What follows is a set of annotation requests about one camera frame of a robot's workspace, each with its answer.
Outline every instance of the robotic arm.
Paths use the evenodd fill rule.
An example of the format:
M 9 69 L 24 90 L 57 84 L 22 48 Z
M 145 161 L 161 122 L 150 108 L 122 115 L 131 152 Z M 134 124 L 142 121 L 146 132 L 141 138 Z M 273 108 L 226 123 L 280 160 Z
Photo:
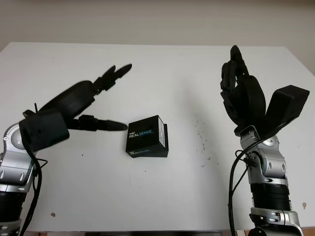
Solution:
M 278 131 L 299 117 L 309 91 L 287 86 L 274 92 L 266 112 L 266 102 L 258 80 L 249 75 L 237 46 L 231 60 L 222 67 L 221 96 L 231 120 L 237 125 L 243 151 L 231 169 L 229 223 L 235 235 L 232 197 L 234 169 L 243 155 L 247 164 L 253 207 L 250 218 L 255 228 L 249 236 L 303 236 L 298 215 L 289 200 L 286 163 L 279 152 Z
M 82 115 L 75 119 L 94 101 L 102 90 L 109 90 L 115 80 L 124 76 L 132 65 L 115 71 L 111 67 L 94 83 L 79 82 L 35 113 L 27 110 L 25 119 L 9 127 L 4 134 L 4 151 L 0 154 L 0 236 L 19 233 L 22 204 L 33 183 L 34 198 L 21 230 L 23 235 L 37 203 L 41 186 L 41 166 L 36 152 L 69 138 L 68 129 L 79 130 L 126 130 L 127 125 L 110 120 L 98 120 Z M 34 178 L 38 177 L 37 187 Z

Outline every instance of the wire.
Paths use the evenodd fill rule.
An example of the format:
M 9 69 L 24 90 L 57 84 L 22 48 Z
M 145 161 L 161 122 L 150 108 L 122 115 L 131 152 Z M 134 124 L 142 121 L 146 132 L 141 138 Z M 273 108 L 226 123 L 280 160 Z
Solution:
M 23 132 L 21 132 L 21 136 L 22 136 L 22 141 L 25 139 L 25 136 L 23 134 Z M 36 167 L 36 172 L 37 172 L 37 177 L 38 177 L 38 180 L 37 180 L 37 188 L 35 188 L 35 181 L 34 181 L 34 178 L 33 178 L 33 189 L 34 189 L 34 196 L 33 196 L 33 200 L 31 202 L 31 206 L 30 206 L 30 209 L 29 209 L 29 212 L 25 218 L 25 222 L 24 222 L 24 225 L 21 229 L 21 233 L 20 233 L 20 236 L 23 236 L 27 227 L 29 226 L 31 220 L 32 220 L 32 217 L 33 217 L 33 214 L 34 214 L 34 211 L 35 211 L 35 208 L 36 208 L 36 205 L 37 205 L 37 201 L 38 201 L 38 197 L 39 197 L 39 192 L 40 192 L 40 188 L 41 188 L 41 183 L 42 183 L 42 172 L 41 172 L 41 166 L 37 160 L 37 158 L 35 157 L 33 151 L 31 150 L 31 148 L 29 147 L 28 143 L 27 142 L 23 142 L 23 146 L 26 150 L 26 152 L 28 153 L 28 155 L 31 157 L 35 167 Z
M 38 160 L 38 161 L 44 161 L 44 162 L 45 162 L 44 164 L 42 164 L 42 165 L 40 166 L 41 169 L 43 169 L 43 167 L 44 167 L 45 165 L 47 165 L 47 163 L 48 163 L 48 161 L 45 160 L 45 159 L 37 158 L 37 160 Z M 35 190 L 36 190 L 36 187 L 35 187 L 35 177 L 36 177 L 36 175 L 33 177 L 33 180 L 32 180 L 32 186 L 33 186 L 34 192 L 35 192 Z
M 235 152 L 236 155 L 236 159 L 233 162 L 233 165 L 231 167 L 231 172 L 230 172 L 230 181 L 229 181 L 229 191 L 228 191 L 228 220 L 229 220 L 229 224 L 230 224 L 230 230 L 231 230 L 231 234 L 232 236 L 235 236 L 235 227 L 234 227 L 234 218 L 233 218 L 233 193 L 235 191 L 233 191 L 233 178 L 234 178 L 234 171 L 235 171 L 235 167 L 237 165 L 237 163 L 241 160 L 242 156 L 244 156 L 244 154 L 247 154 L 247 152 L 249 150 L 251 150 L 254 146 L 262 143 L 264 140 L 259 140 L 251 145 L 249 145 L 246 149 L 244 149 L 243 151 L 241 151 L 240 154 L 237 155 L 238 150 Z
M 39 160 L 39 161 L 44 161 L 45 163 L 44 164 L 42 164 L 41 166 L 40 166 L 40 168 L 42 169 L 44 166 L 46 166 L 47 165 L 47 163 L 48 163 L 48 161 L 47 160 L 45 160 L 45 159 L 40 159 L 40 158 L 37 158 L 37 160 Z
M 238 185 L 240 184 L 240 182 L 242 181 L 242 179 L 243 179 L 244 175 L 246 174 L 248 168 L 249 168 L 249 165 L 246 165 L 246 168 L 245 168 L 243 174 L 241 175 L 240 179 L 238 180 L 238 182 L 236 183 L 236 185 L 235 185 L 234 188 L 233 188 L 232 194 L 234 194 L 234 192 L 235 192 L 237 186 L 238 186 Z

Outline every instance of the realsense logo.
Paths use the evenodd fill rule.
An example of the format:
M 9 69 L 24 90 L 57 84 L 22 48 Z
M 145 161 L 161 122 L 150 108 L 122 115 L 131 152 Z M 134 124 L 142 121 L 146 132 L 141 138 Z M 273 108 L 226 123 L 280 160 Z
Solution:
M 145 152 L 149 152 L 149 151 L 150 151 L 149 149 L 142 150 L 142 151 L 131 151 L 129 154 L 135 155 L 135 154 L 145 153 Z
M 150 129 L 150 130 L 142 131 L 139 133 L 135 133 L 135 132 L 129 133 L 129 138 L 139 137 L 139 136 L 143 136 L 147 134 L 153 134 L 152 130 Z

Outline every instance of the box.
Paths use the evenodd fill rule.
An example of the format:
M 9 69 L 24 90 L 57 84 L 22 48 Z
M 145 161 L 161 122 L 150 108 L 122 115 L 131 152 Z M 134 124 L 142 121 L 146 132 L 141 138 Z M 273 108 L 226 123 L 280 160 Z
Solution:
M 167 125 L 159 116 L 142 119 L 128 126 L 126 152 L 132 157 L 167 157 Z

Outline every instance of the white table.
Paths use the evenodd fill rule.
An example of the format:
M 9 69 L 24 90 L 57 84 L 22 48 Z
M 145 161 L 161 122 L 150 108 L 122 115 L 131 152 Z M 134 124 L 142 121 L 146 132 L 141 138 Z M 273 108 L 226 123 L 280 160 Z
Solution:
M 301 116 L 278 134 L 292 206 L 301 226 L 315 225 L 314 76 L 282 47 L 240 47 L 269 103 L 293 84 L 311 91 Z M 220 96 L 230 47 L 11 43 L 0 53 L 0 131 L 22 112 L 43 106 L 110 66 L 132 70 L 96 97 L 84 114 L 125 123 L 160 115 L 168 124 L 168 158 L 125 153 L 126 132 L 70 131 L 42 150 L 43 186 L 31 231 L 159 231 L 228 229 L 227 189 L 235 125 Z M 235 179 L 243 172 L 240 165 Z M 247 178 L 234 197 L 236 228 L 251 228 Z M 25 216 L 32 190 L 23 209 Z

